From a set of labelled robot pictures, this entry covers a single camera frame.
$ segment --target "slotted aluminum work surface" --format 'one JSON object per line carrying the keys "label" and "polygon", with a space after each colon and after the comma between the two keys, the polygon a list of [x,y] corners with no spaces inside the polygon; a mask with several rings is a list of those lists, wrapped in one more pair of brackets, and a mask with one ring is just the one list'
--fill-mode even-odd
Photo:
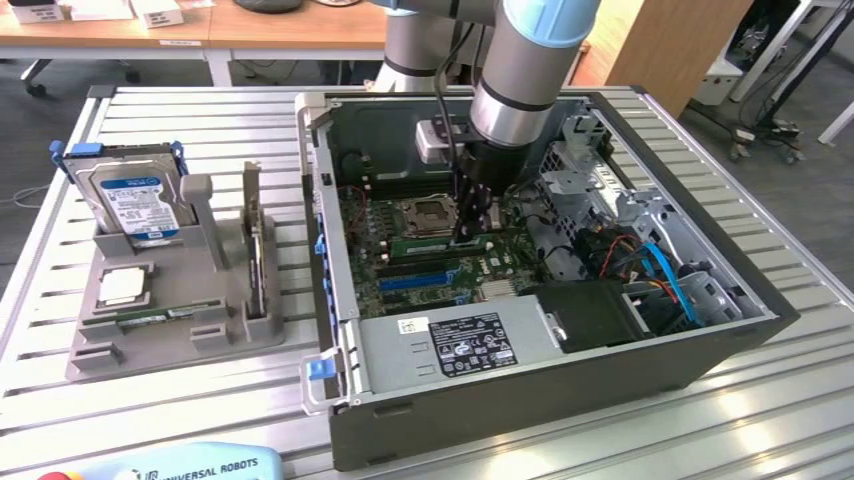
{"label": "slotted aluminum work surface", "polygon": [[[237,212],[242,162],[261,165],[261,200],[276,219],[286,340],[237,360],[69,384],[62,373],[94,248],[93,221],[57,175],[0,304],[8,337],[0,476],[32,479],[58,467],[73,470],[154,445],[198,440],[270,446],[286,477],[306,479],[854,475],[851,294],[655,102],[625,88],[601,93],[800,310],[800,320],[766,345],[679,392],[336,472],[327,419],[306,417],[298,405],[297,362],[316,352],[317,337],[293,89],[118,88],[110,99],[86,101],[72,142],[180,140],[190,172],[213,175],[218,217]],[[637,185],[649,182],[620,145],[615,158]]]}

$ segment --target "hard drive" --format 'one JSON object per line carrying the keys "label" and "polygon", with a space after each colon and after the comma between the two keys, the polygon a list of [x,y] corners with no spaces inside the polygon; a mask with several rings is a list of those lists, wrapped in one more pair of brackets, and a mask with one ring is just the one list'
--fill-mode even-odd
{"label": "hard drive", "polygon": [[180,227],[196,223],[180,198],[186,173],[180,143],[77,144],[54,162],[80,189],[101,234],[124,233],[133,246],[145,248],[170,243]]}

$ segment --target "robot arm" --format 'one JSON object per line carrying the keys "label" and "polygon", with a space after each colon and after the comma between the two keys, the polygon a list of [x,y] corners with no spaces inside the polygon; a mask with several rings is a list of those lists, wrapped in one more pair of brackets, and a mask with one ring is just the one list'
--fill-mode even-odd
{"label": "robot arm", "polygon": [[[451,170],[459,210],[455,237],[465,241],[483,231],[492,197],[504,193],[521,171],[528,147],[541,133],[577,49],[592,30],[599,0],[373,3],[403,9],[399,17],[389,17],[385,66],[404,76],[420,75],[424,80],[415,88],[419,90],[432,79],[448,50],[447,36],[436,38],[427,33],[429,22],[451,17],[491,24],[487,21],[493,19],[492,42],[467,127],[477,141],[464,142],[461,155],[451,156],[456,158]],[[437,42],[437,50],[429,51]]]}

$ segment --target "chair wheel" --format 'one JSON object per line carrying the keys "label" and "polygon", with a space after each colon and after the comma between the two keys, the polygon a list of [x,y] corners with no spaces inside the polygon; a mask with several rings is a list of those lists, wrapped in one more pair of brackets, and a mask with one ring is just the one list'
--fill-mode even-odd
{"label": "chair wheel", "polygon": [[124,79],[128,83],[138,83],[141,81],[141,75],[136,70],[130,70],[129,72],[124,72]]}
{"label": "chair wheel", "polygon": [[41,98],[48,94],[48,89],[41,84],[26,85],[26,93],[33,97]]}

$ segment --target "floor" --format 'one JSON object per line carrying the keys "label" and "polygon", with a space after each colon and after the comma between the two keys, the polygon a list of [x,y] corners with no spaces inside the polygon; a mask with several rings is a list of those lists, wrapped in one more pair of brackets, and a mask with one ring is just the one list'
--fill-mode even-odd
{"label": "floor", "polygon": [[[53,139],[66,139],[73,128],[88,86],[122,84],[122,68],[116,62],[56,62],[42,72],[40,82],[48,97],[30,98],[17,76],[26,62],[0,63],[0,145],[6,152],[5,171],[0,176],[0,199],[9,199],[22,188],[49,182],[53,165],[46,148]],[[246,64],[258,72],[245,78],[249,70],[232,63],[237,85],[261,85],[277,81],[281,85],[309,85],[323,82],[324,75],[314,62],[277,62]],[[193,61],[133,62],[145,86],[208,85],[205,65]],[[772,66],[774,75],[780,65]],[[815,141],[832,118],[854,100],[854,72],[847,65],[824,59],[792,95],[780,116],[798,123],[803,130],[802,151],[807,161],[786,165],[778,147],[758,144],[752,157],[737,164],[725,161],[729,136],[691,110],[680,122],[759,199],[770,212],[794,233],[800,242],[826,264],[842,282],[854,288],[854,137],[840,135],[835,148]],[[764,91],[754,100],[764,96]],[[744,117],[752,118],[756,102],[746,105]],[[733,121],[740,105],[725,102],[720,115]],[[26,199],[37,204],[41,194]],[[0,292],[12,274],[37,210],[16,207],[0,200]]]}

